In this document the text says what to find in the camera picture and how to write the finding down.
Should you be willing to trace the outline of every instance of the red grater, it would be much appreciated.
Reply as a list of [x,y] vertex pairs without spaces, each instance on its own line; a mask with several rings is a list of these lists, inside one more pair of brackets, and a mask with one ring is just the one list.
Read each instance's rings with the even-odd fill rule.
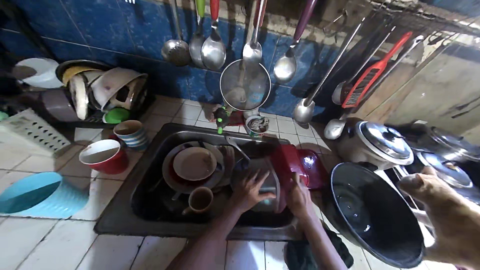
[[385,70],[390,58],[392,58],[392,56],[403,46],[403,44],[405,44],[405,42],[410,39],[412,34],[412,32],[405,33],[402,38],[395,43],[393,48],[391,48],[390,51],[385,54],[385,56],[380,61],[373,64],[372,66],[367,68],[365,72],[363,72],[356,84],[351,89],[343,89],[344,91],[348,91],[348,94],[345,97],[342,108],[358,106],[363,95],[365,95],[370,86],[372,86],[375,80]]

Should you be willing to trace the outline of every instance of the red cup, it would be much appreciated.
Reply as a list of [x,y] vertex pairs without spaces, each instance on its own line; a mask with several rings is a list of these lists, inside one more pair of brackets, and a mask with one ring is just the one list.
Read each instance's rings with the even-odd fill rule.
[[78,159],[90,168],[106,174],[119,174],[128,167],[128,157],[116,140],[100,140],[80,152]]

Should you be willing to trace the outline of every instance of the blue striped cup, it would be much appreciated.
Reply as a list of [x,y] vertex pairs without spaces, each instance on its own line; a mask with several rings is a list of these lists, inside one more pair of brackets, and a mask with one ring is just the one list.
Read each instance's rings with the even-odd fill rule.
[[119,123],[113,129],[113,133],[125,142],[128,147],[138,151],[145,150],[150,143],[142,122],[137,120],[128,120]]

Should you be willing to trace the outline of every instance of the countertop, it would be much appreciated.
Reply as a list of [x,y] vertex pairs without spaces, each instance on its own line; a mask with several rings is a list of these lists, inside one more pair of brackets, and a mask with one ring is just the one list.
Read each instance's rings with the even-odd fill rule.
[[[207,121],[205,111],[211,107],[197,101],[158,96],[150,111],[142,118],[147,134],[154,137],[169,122],[206,128],[216,128]],[[298,148],[320,153],[328,171],[340,159],[322,139],[323,127],[311,125],[304,129],[291,118],[264,114],[270,118],[269,136],[289,140]],[[243,128],[228,127],[231,132],[245,133]],[[93,141],[107,138],[109,130],[76,129],[69,134],[74,145],[62,156],[31,156],[22,152],[0,155],[0,192],[17,180],[36,172],[57,171],[79,188],[90,190],[87,205],[68,219],[44,217],[0,216],[0,261],[5,270],[145,270],[164,269],[182,250],[187,239],[175,237],[140,237],[124,235],[96,235],[95,221],[120,188],[123,180],[142,156],[141,152],[127,151],[129,168],[119,175],[99,174],[78,161],[79,152]],[[379,175],[388,179],[383,172]],[[327,225],[320,209],[316,213]],[[433,237],[423,227],[425,244],[433,244]],[[340,236],[354,257],[354,270],[396,269],[374,258],[362,248]],[[222,270],[286,270],[283,259],[285,242],[225,241],[216,257],[216,268]],[[453,265],[425,261],[418,270],[455,270]]]

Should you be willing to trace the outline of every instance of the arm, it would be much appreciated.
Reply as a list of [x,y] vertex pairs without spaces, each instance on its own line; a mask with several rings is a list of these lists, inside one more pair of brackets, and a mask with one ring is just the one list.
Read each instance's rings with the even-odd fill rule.
[[321,269],[346,270],[347,267],[328,238],[320,219],[313,210],[310,192],[300,181],[297,173],[294,174],[294,185],[288,195],[287,205],[290,211],[299,219],[307,240],[312,246],[315,261]]
[[209,228],[196,240],[189,242],[167,267],[167,270],[210,270],[215,264],[215,256],[224,245],[227,235],[233,229],[240,216],[258,202],[275,198],[273,193],[258,194],[270,172],[258,177],[259,171],[240,182],[232,198],[223,211],[215,218]]

